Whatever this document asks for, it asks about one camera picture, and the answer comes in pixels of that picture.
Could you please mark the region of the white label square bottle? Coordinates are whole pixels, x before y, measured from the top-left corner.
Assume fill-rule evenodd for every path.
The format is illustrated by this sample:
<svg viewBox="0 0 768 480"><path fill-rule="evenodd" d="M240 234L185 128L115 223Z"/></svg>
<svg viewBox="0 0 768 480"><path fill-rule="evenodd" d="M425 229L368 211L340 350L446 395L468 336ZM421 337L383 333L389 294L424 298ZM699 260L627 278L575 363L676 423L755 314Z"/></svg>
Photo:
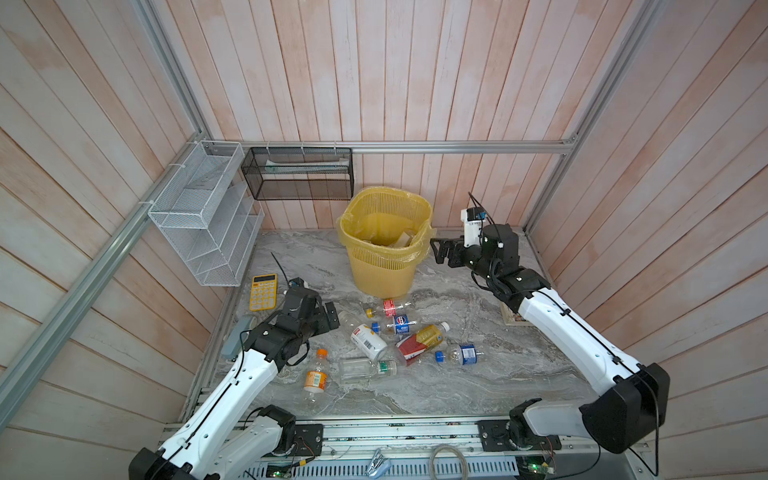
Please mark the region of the white label square bottle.
<svg viewBox="0 0 768 480"><path fill-rule="evenodd" d="M414 232L404 231L393 243L389 245L389 248L406 248L411 245L414 236Z"/></svg>

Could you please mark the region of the orange label bottle orange cap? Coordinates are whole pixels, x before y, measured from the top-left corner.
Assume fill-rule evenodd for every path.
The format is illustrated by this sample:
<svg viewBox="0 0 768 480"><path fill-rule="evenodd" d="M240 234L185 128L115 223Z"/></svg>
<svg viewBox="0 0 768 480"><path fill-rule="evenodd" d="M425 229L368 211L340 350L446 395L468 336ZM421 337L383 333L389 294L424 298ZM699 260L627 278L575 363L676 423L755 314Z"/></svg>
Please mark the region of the orange label bottle orange cap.
<svg viewBox="0 0 768 480"><path fill-rule="evenodd" d="M312 408L317 407L326 398L328 376L328 351L324 348L319 348L306 372L303 384L305 401Z"/></svg>

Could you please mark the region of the small blue label bottle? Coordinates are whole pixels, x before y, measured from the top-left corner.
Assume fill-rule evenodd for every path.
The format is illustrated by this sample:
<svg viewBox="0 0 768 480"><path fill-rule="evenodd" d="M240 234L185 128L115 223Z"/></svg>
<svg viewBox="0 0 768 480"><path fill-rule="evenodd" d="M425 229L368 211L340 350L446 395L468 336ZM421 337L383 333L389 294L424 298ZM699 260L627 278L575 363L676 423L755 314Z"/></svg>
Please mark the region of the small blue label bottle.
<svg viewBox="0 0 768 480"><path fill-rule="evenodd" d="M458 366L476 365L483 360L485 353L475 343L460 343L446 345L442 350L434 354L438 365L450 363Z"/></svg>

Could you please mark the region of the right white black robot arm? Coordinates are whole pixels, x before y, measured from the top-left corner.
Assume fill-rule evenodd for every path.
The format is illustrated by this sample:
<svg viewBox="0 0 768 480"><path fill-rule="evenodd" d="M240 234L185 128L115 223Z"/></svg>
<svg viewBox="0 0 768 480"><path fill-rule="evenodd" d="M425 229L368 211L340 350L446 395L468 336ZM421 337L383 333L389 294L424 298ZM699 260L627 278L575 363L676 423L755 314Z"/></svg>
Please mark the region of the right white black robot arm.
<svg viewBox="0 0 768 480"><path fill-rule="evenodd" d="M510 412L516 447L532 437L575 436L622 454L659 432L666 419L669 374L644 365L578 316L538 272L519 263L518 237L507 225L472 221L456 239L430 241L437 263L466 267L480 287L538 328L596 394L592 402L528 400Z"/></svg>

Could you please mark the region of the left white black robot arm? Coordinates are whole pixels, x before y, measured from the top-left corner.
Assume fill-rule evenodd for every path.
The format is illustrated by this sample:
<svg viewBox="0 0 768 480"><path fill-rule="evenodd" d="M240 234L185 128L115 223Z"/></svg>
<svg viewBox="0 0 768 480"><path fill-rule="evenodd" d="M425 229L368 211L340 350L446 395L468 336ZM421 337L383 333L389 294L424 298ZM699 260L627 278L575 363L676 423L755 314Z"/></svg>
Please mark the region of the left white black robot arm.
<svg viewBox="0 0 768 480"><path fill-rule="evenodd" d="M235 479L261 457L291 457L296 417L275 405L231 437L258 394L291 366L309 340L339 327L337 309L303 280L289 282L282 306L248 332L241 352L202 406L155 451L142 449L131 461L131 479Z"/></svg>

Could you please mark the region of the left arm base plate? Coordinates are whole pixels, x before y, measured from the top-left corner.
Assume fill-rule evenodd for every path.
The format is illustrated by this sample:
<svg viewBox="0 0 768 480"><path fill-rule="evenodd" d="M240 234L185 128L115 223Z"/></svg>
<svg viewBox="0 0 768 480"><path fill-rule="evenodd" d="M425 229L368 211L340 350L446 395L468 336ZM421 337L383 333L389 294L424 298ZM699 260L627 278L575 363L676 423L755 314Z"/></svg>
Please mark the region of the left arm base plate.
<svg viewBox="0 0 768 480"><path fill-rule="evenodd" d="M290 427L277 448L264 458L318 457L322 453L324 425L321 423L299 424Z"/></svg>

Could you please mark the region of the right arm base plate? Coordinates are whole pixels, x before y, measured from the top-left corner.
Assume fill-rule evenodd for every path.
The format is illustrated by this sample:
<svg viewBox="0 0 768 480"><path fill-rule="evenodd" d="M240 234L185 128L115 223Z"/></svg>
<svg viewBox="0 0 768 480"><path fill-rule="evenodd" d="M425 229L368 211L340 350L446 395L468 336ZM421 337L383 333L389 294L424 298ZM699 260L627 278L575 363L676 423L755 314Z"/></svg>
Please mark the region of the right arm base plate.
<svg viewBox="0 0 768 480"><path fill-rule="evenodd" d="M519 418L481 420L476 423L485 452L554 451L562 448L557 435L539 436Z"/></svg>

